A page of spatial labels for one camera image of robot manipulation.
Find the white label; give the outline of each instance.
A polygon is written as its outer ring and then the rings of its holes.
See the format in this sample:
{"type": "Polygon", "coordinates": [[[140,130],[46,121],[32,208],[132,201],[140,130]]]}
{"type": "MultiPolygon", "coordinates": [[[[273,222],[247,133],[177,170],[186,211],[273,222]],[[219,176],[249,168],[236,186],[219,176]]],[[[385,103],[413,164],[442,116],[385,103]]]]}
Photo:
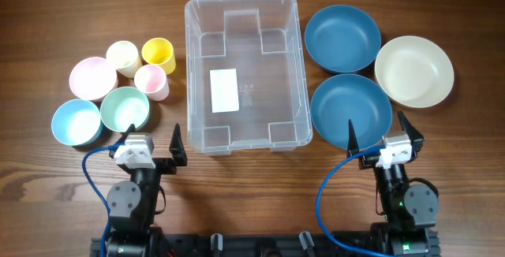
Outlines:
{"type": "Polygon", "coordinates": [[[212,113],[238,111],[236,69],[211,71],[212,113]]]}

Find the pink bowl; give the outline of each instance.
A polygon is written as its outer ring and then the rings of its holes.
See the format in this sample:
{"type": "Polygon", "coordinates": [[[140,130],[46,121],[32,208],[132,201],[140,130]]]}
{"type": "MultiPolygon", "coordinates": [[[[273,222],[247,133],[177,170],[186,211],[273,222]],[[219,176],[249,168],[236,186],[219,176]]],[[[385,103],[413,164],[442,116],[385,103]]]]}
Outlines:
{"type": "Polygon", "coordinates": [[[86,58],[73,67],[69,84],[76,97],[100,101],[118,87],[118,74],[105,58],[86,58]]]}

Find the light blue bowl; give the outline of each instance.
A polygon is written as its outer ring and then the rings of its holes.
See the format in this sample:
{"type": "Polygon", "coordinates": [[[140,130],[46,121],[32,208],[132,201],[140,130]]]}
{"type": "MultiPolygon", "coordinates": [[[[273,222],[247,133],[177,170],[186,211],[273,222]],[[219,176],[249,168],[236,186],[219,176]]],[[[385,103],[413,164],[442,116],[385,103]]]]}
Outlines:
{"type": "Polygon", "coordinates": [[[54,113],[51,129],[54,138],[67,146],[91,143],[102,132],[100,111],[88,100],[70,100],[54,113]]]}
{"type": "Polygon", "coordinates": [[[380,50],[376,22],[353,6],[329,6],[317,12],[305,29],[310,57],[329,73],[353,73],[370,65],[380,50]]]}
{"type": "Polygon", "coordinates": [[[149,99],[136,88],[116,88],[100,107],[103,124],[112,131],[125,132],[131,124],[138,130],[149,119],[149,99]]]}
{"type": "Polygon", "coordinates": [[[360,149],[379,143],[393,119],[384,91],[373,81],[354,74],[325,80],[314,92],[310,111],[317,132],[342,149],[347,149],[349,141],[349,119],[360,149]]]}

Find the transparent storage container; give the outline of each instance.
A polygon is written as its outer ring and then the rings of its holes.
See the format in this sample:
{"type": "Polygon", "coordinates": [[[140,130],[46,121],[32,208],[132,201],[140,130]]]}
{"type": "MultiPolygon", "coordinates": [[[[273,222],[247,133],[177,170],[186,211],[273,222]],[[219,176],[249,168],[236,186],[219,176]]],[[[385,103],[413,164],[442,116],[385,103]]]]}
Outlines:
{"type": "Polygon", "coordinates": [[[229,155],[310,142],[296,0],[192,0],[185,29],[193,148],[229,155]]]}

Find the wooden table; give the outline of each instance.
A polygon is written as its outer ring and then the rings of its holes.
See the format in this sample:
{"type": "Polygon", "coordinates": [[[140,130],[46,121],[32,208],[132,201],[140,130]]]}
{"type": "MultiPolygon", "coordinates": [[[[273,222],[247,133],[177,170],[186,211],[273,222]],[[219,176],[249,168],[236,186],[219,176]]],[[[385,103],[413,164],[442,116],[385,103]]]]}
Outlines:
{"type": "MultiPolygon", "coordinates": [[[[0,255],[87,256],[90,238],[102,234],[106,211],[82,173],[85,150],[61,145],[50,127],[54,111],[74,98],[68,78],[83,58],[103,57],[120,39],[139,47],[156,36],[172,41],[178,67],[170,75],[171,94],[155,105],[146,130],[158,156],[168,155],[176,122],[186,138],[187,1],[0,0],[0,255]]],[[[503,255],[505,0],[297,1],[302,33],[319,9],[350,4],[374,17],[384,43],[419,35],[447,52],[456,75],[447,100],[423,110],[393,104],[427,138],[407,172],[440,190],[444,256],[503,255]]],[[[310,97],[330,75],[306,53],[305,68],[310,97]]],[[[118,137],[105,132],[100,143],[118,137]]],[[[317,133],[308,146],[283,153],[210,158],[187,148],[189,165],[163,178],[167,209],[156,224],[165,233],[320,233],[317,189],[345,156],[317,133]]],[[[91,157],[88,169],[104,194],[128,179],[105,154],[91,157]]],[[[372,171],[351,163],[327,187],[324,220],[330,229],[366,230],[383,220],[374,202],[372,171]]]]}

